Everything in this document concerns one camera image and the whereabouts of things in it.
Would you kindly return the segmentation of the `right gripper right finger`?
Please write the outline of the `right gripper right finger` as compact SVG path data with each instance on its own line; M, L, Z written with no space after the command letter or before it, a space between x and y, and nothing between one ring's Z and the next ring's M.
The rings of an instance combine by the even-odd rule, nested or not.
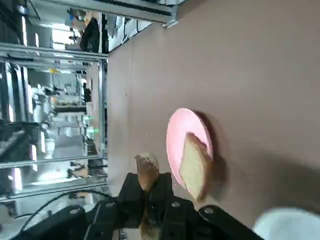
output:
M260 240L261 237L216 205L196 209L172 189L172 175L161 173L149 193L149 221L160 240Z

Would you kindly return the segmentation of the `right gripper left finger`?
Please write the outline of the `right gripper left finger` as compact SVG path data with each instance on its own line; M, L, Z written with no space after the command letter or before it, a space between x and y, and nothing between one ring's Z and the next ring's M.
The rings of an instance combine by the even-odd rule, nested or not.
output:
M111 240L115 230L138 228L144 212L138 175L128 173L118 197L107 196L90 210L71 205L24 231L26 240Z

